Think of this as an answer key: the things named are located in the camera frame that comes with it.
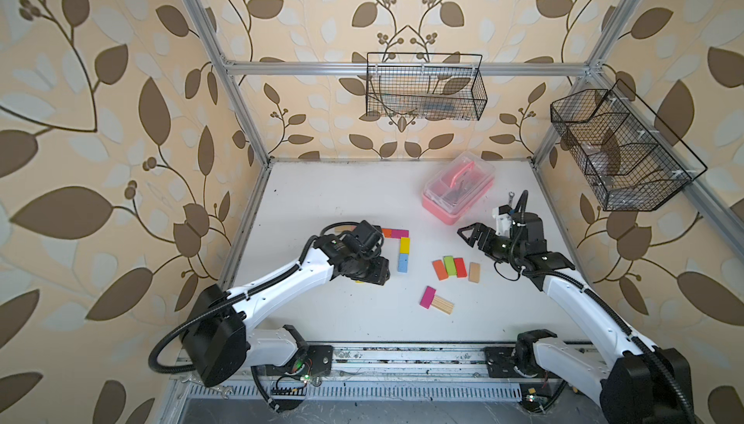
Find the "blue block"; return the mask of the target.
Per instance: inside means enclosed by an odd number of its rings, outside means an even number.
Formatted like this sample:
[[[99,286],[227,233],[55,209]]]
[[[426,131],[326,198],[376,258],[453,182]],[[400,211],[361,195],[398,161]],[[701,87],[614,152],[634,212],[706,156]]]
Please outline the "blue block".
[[[399,273],[407,273],[408,272],[408,262],[409,262],[409,255],[408,255],[408,253],[400,253],[398,255],[397,271]]]

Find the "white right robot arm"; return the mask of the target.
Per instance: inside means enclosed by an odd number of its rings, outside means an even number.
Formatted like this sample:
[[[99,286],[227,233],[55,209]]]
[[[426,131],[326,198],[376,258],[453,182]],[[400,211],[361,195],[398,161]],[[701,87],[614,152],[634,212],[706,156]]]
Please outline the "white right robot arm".
[[[594,360],[548,329],[518,335],[513,367],[524,377],[552,373],[590,398],[610,423],[694,423],[691,367],[675,348],[660,348],[631,327],[583,280],[563,253],[548,249],[542,219],[527,193],[505,205],[506,232],[482,222],[458,236],[495,265],[507,264],[557,303],[596,348]]]

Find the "magenta slanted block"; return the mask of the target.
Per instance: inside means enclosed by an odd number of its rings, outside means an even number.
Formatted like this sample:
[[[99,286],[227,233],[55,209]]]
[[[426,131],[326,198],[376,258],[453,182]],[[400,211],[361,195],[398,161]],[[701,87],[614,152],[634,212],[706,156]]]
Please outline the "magenta slanted block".
[[[432,288],[432,286],[427,286],[424,290],[424,294],[422,294],[422,299],[420,300],[420,307],[423,307],[424,309],[429,309],[432,306],[435,296],[436,296],[436,289]]]

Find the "yellow block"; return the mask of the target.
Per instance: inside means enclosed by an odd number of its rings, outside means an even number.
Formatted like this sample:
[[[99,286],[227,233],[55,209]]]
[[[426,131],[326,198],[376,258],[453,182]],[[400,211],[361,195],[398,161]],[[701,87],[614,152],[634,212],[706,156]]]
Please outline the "yellow block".
[[[399,253],[401,253],[401,255],[409,255],[410,249],[411,249],[411,239],[409,237],[401,237]]]

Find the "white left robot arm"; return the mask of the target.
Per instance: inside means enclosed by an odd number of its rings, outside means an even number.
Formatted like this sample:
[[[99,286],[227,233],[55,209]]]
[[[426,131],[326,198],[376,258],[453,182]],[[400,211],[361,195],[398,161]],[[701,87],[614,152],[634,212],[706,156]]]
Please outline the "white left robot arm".
[[[289,389],[266,389],[261,369],[306,387],[331,360],[314,358],[296,327],[263,329],[261,323],[308,290],[338,277],[383,286],[391,276],[382,255],[384,241],[383,230],[370,222],[330,224],[308,238],[297,259],[267,276],[229,290],[209,286],[187,321],[151,350],[149,369],[162,375],[196,373],[203,386],[215,387],[248,368],[265,402],[275,412],[284,412],[276,398],[289,395]]]

